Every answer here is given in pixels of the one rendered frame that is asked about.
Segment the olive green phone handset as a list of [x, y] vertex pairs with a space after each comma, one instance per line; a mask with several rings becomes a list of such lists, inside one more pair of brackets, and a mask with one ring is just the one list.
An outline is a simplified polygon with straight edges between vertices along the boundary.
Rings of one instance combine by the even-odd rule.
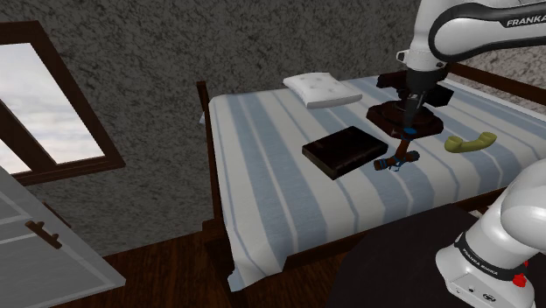
[[472, 141], [464, 141], [458, 136], [449, 136], [444, 142], [444, 149], [450, 153], [481, 151], [491, 146], [496, 139], [497, 136], [491, 132], [482, 132], [477, 139]]

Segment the white pillow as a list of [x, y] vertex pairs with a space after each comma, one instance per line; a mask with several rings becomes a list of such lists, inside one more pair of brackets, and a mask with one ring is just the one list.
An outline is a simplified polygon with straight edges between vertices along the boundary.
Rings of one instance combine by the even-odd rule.
[[358, 102], [362, 94], [333, 78], [329, 73], [303, 73], [283, 79], [308, 109], [329, 109]]

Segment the dark brown book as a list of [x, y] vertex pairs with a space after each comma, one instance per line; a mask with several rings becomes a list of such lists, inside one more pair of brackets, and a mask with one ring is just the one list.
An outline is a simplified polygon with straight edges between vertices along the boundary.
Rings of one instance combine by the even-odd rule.
[[362, 167], [388, 151], [389, 146], [350, 126], [302, 146], [302, 154], [331, 180]]

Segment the bed with striped blue cover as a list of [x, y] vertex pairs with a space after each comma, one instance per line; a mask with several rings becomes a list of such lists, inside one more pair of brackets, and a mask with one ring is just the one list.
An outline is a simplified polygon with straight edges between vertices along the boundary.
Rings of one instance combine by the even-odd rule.
[[[289, 256], [509, 185], [522, 169], [546, 158], [546, 115], [452, 80], [449, 103], [435, 109], [443, 131], [414, 140], [420, 154], [399, 171], [371, 164], [331, 180], [302, 154], [302, 146], [354, 126], [399, 142], [368, 119], [368, 109], [397, 97], [374, 89], [375, 77], [347, 80], [360, 101], [308, 109], [288, 88], [223, 94], [209, 105], [222, 219], [234, 267], [231, 291], [279, 273]], [[483, 150], [450, 153], [450, 136], [464, 141], [491, 132]]]

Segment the window with brown frame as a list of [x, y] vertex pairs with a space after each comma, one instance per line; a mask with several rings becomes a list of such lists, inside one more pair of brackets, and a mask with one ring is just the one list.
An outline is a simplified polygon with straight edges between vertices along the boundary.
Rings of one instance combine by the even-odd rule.
[[124, 166], [40, 22], [0, 22], [0, 169], [31, 186]]

